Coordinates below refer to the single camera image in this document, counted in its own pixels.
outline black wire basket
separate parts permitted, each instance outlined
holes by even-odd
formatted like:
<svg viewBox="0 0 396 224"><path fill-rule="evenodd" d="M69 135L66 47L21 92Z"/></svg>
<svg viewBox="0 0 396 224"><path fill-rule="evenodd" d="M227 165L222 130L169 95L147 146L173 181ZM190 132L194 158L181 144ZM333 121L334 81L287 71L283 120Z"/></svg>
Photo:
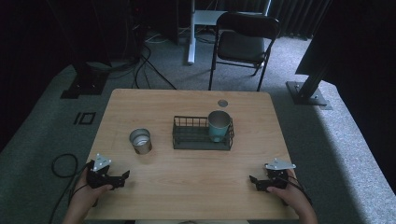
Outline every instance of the black wire basket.
<svg viewBox="0 0 396 224"><path fill-rule="evenodd" d="M213 142L214 137L220 141ZM233 145L233 120L224 136L210 136L207 117L175 116L173 145L174 149L230 150Z"/></svg>

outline stand base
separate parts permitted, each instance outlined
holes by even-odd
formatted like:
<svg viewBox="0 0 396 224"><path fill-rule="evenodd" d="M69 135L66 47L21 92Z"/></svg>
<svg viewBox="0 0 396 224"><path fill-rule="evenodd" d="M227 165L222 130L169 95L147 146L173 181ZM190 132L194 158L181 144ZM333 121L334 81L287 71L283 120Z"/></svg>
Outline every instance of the stand base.
<svg viewBox="0 0 396 224"><path fill-rule="evenodd" d="M304 85L303 82L295 82L295 81L288 81L286 85L290 91L291 97L293 102L296 105L319 105L323 110L332 110L332 106L330 105L329 101L326 101L320 90L316 89L314 94L309 98L300 97L298 94L301 87Z"/></svg>
<svg viewBox="0 0 396 224"><path fill-rule="evenodd" d="M98 73L92 71L92 80L82 81L79 75L76 76L69 90L64 91L61 99L77 99L80 95L100 95L106 85L109 73Z"/></svg>

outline table leg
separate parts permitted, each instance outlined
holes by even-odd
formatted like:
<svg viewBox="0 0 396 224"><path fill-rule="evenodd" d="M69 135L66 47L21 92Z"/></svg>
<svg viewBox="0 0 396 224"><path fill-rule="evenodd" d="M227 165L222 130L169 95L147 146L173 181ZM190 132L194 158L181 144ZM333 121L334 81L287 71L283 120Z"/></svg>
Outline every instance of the table leg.
<svg viewBox="0 0 396 224"><path fill-rule="evenodd" d="M191 0L191 36L190 36L190 47L189 47L189 64L194 64L195 61L195 0Z"/></svg>

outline chair leg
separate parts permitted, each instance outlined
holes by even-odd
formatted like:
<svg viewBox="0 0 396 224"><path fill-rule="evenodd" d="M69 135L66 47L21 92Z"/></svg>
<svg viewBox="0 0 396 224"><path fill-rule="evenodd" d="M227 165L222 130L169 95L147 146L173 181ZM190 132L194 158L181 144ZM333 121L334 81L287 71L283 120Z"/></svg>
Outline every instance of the chair leg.
<svg viewBox="0 0 396 224"><path fill-rule="evenodd" d="M217 57L217 54L214 53L212 58L212 67L210 68L209 91L212 90L213 72L216 70Z"/></svg>
<svg viewBox="0 0 396 224"><path fill-rule="evenodd" d="M264 73L265 73L265 69L267 68L267 63L268 61L266 61L264 63L264 66L262 67L262 76L260 77L259 87L257 87L257 91L260 91L260 88L262 87L262 80L264 79Z"/></svg>
<svg viewBox="0 0 396 224"><path fill-rule="evenodd" d="M210 79L209 79L209 91L212 90L212 79L213 79L213 71L215 70L215 68L212 65L212 68L210 69Z"/></svg>
<svg viewBox="0 0 396 224"><path fill-rule="evenodd" d="M260 69L260 65L257 66L256 70L254 71L254 73L253 73L251 76L252 76L252 77L255 77L256 74L257 74L257 72L259 71L259 69Z"/></svg>

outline table top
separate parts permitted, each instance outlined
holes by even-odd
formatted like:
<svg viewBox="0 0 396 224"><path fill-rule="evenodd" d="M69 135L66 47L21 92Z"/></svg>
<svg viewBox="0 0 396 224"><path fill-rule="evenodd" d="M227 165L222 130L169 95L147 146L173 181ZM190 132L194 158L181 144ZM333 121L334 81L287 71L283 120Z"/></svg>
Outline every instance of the table top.
<svg viewBox="0 0 396 224"><path fill-rule="evenodd" d="M228 105L219 106L219 100ZM174 116L206 117L218 109L233 118L231 150L173 149ZM136 154L129 141L136 128L150 131L146 155ZM267 179L263 165L274 158L290 161L266 92L114 90L88 159L97 153L112 160L109 175L131 175L87 219L297 218L248 178Z"/></svg>

